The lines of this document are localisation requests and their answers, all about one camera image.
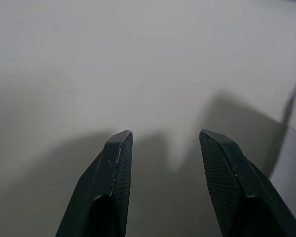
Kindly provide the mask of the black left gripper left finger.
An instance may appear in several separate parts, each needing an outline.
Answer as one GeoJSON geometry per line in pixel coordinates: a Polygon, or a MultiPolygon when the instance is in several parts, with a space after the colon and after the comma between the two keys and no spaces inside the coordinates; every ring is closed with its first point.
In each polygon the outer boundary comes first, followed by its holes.
{"type": "Polygon", "coordinates": [[[133,133],[112,136],[79,178],[58,237],[123,237],[131,189],[133,133]]]}

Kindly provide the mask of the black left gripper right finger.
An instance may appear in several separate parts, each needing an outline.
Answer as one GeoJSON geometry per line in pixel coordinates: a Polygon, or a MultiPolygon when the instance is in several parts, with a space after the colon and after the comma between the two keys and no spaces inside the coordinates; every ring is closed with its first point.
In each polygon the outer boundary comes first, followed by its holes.
{"type": "Polygon", "coordinates": [[[224,237],[296,237],[296,218],[270,182],[226,136],[199,134],[207,187],[224,237]]]}

